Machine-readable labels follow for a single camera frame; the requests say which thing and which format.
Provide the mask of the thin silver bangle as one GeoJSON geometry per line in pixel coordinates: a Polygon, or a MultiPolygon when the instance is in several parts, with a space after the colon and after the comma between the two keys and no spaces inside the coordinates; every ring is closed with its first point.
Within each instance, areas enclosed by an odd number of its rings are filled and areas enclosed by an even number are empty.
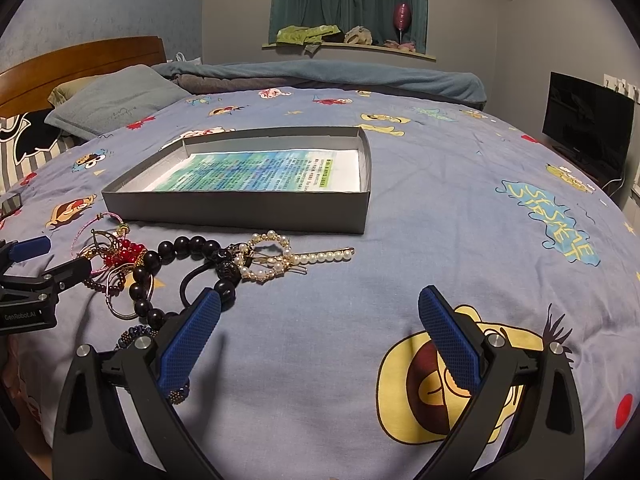
{"type": "Polygon", "coordinates": [[[137,317],[122,281],[114,280],[105,284],[104,301],[108,312],[121,321],[132,321],[137,317]]]}

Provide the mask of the black white striped pillow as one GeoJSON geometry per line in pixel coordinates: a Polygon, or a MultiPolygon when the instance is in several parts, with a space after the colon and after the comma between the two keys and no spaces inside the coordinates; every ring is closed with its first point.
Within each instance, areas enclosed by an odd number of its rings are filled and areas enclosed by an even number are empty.
{"type": "Polygon", "coordinates": [[[44,120],[50,108],[1,118],[1,193],[27,179],[56,156],[82,143],[44,120]]]}

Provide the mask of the olive pillow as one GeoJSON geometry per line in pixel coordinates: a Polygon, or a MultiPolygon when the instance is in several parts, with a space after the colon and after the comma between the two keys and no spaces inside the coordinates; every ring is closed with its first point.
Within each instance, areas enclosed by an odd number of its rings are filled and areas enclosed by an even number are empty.
{"type": "Polygon", "coordinates": [[[47,101],[53,107],[58,107],[72,98],[80,90],[86,88],[89,84],[92,84],[98,79],[100,79],[100,76],[88,76],[58,84],[51,90],[47,97],[47,101]]]}

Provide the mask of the grey-blue pillow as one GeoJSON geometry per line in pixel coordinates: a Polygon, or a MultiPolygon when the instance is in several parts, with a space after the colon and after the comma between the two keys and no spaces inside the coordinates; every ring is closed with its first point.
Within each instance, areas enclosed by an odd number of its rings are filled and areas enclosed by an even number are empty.
{"type": "Polygon", "coordinates": [[[99,76],[47,114],[49,126],[90,141],[150,117],[175,102],[190,98],[178,84],[146,65],[99,76]]]}

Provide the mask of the wooden headboard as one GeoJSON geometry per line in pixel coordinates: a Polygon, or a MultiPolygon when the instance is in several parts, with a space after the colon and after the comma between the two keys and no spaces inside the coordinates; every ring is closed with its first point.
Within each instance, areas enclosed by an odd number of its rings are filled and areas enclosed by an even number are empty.
{"type": "Polygon", "coordinates": [[[96,40],[39,55],[1,73],[1,116],[49,108],[48,96],[59,84],[165,61],[163,40],[157,36],[96,40]]]}

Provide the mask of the cartoon print blue bedsheet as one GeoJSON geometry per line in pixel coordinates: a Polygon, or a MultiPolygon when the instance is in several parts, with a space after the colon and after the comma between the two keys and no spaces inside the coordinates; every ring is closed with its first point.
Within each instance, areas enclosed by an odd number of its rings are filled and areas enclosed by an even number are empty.
{"type": "Polygon", "coordinates": [[[338,90],[187,98],[45,164],[6,240],[52,247],[37,274],[107,229],[103,189],[194,133],[363,128],[372,185],[360,235],[291,233],[306,270],[243,283],[178,407],[227,479],[409,479],[469,395],[419,320],[423,287],[490,330],[561,341],[597,467],[639,404],[639,230],[586,174],[497,118],[338,90]]]}

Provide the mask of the grey shallow cardboard tray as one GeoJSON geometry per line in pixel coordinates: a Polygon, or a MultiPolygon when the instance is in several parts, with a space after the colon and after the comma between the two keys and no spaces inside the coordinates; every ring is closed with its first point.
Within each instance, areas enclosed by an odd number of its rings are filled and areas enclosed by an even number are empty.
{"type": "Polygon", "coordinates": [[[371,194],[371,153],[359,127],[273,127],[190,136],[125,171],[102,192],[126,220],[236,230],[360,234],[371,194]],[[149,192],[146,187],[192,154],[282,150],[356,150],[358,192],[149,192]]]}

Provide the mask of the teal folded blanket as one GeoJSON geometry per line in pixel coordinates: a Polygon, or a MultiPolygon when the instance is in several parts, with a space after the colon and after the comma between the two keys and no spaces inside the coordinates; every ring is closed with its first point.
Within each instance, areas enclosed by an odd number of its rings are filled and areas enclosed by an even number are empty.
{"type": "Polygon", "coordinates": [[[484,84],[472,73],[442,72],[376,63],[294,60],[196,65],[189,62],[166,62],[156,64],[153,68],[165,78],[182,75],[218,79],[293,78],[322,82],[333,87],[340,84],[363,89],[387,87],[424,96],[437,96],[468,105],[483,105],[487,101],[484,84]]]}

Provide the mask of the printed blue-green paper sheet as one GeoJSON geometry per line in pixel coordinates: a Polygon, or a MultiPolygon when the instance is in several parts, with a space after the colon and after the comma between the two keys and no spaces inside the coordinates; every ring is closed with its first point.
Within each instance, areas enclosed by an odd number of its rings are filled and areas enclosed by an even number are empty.
{"type": "Polygon", "coordinates": [[[356,150],[211,152],[190,155],[149,192],[358,192],[356,150]]]}

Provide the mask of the black flat monitor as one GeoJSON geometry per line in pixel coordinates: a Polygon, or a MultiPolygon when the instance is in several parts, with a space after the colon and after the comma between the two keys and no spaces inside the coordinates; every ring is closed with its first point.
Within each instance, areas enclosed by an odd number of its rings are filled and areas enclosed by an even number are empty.
{"type": "Polygon", "coordinates": [[[542,133],[580,168],[608,182],[623,175],[634,125],[628,96],[551,73],[542,133]]]}

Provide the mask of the green cloth on shelf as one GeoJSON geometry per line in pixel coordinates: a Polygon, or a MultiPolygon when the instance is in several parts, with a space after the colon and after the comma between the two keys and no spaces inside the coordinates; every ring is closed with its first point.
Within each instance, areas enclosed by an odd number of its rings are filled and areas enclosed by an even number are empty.
{"type": "Polygon", "coordinates": [[[290,25],[278,30],[277,44],[292,44],[306,46],[306,44],[322,44],[323,39],[339,35],[341,29],[337,25],[319,25],[314,27],[290,25]]]}

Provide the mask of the beige cloth on shelf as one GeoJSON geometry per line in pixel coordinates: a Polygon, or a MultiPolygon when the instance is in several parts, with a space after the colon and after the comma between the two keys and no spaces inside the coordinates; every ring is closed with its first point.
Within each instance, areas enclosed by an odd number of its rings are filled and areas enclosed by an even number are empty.
{"type": "Polygon", "coordinates": [[[372,34],[367,27],[355,26],[345,32],[344,44],[349,44],[350,46],[372,46],[372,34]]]}

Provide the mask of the wooden window shelf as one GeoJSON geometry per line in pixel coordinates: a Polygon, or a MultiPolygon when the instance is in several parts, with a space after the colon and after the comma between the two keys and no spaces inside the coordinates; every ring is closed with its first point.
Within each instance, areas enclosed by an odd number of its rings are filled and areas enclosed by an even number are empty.
{"type": "MultiPolygon", "coordinates": [[[[309,47],[309,44],[305,44],[304,46],[298,46],[297,44],[277,44],[273,42],[272,44],[262,44],[260,48],[262,50],[272,50],[277,48],[285,48],[285,47],[301,47],[303,50],[306,47],[309,47]]],[[[322,42],[321,44],[312,44],[311,47],[314,49],[314,52],[318,52],[320,49],[337,49],[337,50],[351,50],[351,51],[369,51],[376,53],[384,53],[384,54],[392,54],[392,55],[400,55],[405,56],[406,58],[418,58],[419,60],[435,63],[437,58],[433,55],[420,53],[416,51],[408,51],[401,49],[388,48],[384,46],[374,46],[373,44],[344,44],[344,42],[322,42]]]]}

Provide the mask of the purple balloon ornament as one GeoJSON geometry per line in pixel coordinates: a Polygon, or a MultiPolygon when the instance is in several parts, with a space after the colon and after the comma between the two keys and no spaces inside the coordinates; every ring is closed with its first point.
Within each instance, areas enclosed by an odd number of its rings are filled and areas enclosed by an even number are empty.
{"type": "Polygon", "coordinates": [[[404,42],[405,33],[411,26],[412,13],[411,8],[406,2],[398,3],[395,6],[393,14],[393,26],[397,35],[398,42],[404,42]]]}

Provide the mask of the wall socket strip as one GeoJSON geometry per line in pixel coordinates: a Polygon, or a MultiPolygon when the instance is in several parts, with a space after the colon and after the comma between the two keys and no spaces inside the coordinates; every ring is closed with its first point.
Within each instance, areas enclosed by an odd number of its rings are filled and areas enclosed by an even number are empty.
{"type": "Polygon", "coordinates": [[[603,85],[605,88],[613,90],[617,93],[632,99],[637,104],[640,103],[639,87],[626,81],[624,78],[617,78],[608,74],[603,75],[603,85]]]}

